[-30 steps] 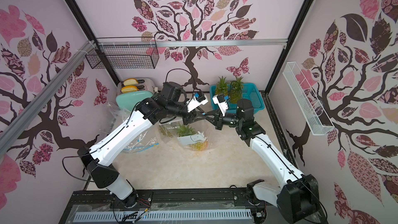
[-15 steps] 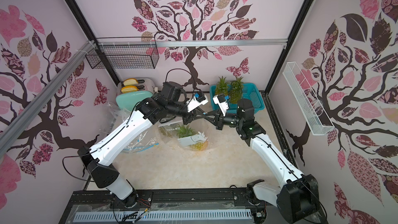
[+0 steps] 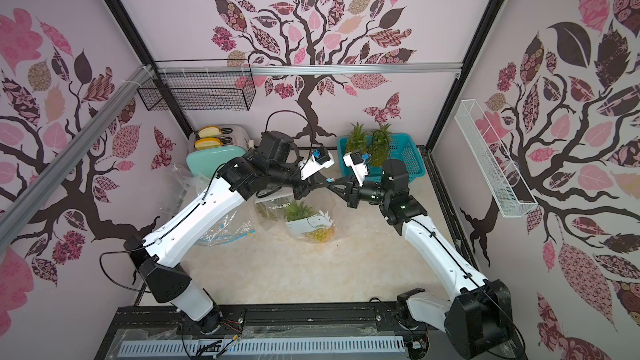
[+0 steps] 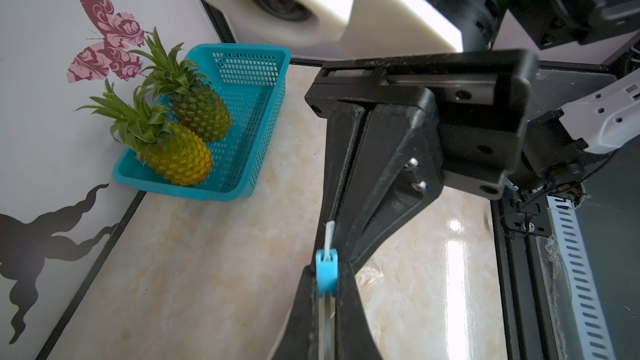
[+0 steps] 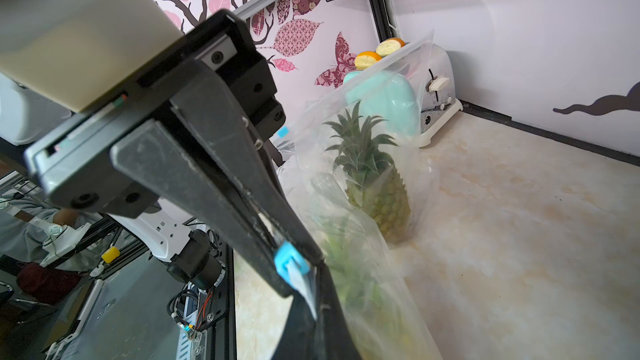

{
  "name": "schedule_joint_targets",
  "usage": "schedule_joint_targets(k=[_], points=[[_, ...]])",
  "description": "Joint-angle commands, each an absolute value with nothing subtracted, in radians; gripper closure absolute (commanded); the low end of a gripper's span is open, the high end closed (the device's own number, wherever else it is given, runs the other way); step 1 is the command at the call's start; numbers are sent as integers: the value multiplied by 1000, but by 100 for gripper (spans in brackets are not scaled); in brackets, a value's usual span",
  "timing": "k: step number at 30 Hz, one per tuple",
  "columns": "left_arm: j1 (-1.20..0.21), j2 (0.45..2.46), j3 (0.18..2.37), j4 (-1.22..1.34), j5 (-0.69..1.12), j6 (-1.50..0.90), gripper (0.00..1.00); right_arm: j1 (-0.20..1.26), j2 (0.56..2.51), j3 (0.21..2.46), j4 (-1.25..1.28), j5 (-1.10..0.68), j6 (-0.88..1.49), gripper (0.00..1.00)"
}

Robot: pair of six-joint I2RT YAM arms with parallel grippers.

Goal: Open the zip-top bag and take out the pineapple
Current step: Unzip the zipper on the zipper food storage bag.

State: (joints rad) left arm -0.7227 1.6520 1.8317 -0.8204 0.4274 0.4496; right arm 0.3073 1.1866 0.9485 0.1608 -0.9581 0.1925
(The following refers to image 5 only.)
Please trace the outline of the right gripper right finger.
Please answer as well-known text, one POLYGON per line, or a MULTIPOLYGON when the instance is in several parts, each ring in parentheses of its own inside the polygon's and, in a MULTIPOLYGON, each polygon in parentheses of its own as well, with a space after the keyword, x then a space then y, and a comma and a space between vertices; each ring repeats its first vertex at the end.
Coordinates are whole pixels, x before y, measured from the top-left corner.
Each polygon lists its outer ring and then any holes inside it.
POLYGON ((328 266, 316 271, 316 359, 360 360, 328 266))

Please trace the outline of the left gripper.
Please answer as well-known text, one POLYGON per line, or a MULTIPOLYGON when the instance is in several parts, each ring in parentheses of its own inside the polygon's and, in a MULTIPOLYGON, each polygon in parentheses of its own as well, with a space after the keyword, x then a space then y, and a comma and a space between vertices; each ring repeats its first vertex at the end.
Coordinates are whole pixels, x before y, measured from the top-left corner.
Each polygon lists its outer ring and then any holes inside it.
POLYGON ((312 265, 323 254, 273 174, 268 140, 286 119, 276 91, 246 22, 221 10, 31 146, 28 169, 63 208, 136 218, 166 198, 286 298, 248 207, 312 265))

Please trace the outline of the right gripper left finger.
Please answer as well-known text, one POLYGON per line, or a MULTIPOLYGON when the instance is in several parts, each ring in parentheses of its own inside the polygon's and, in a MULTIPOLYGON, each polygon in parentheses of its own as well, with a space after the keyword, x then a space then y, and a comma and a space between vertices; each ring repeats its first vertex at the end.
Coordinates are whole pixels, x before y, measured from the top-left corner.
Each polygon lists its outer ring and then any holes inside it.
POLYGON ((316 350, 317 320, 313 317, 305 298, 295 293, 283 333, 272 360, 318 359, 316 350))

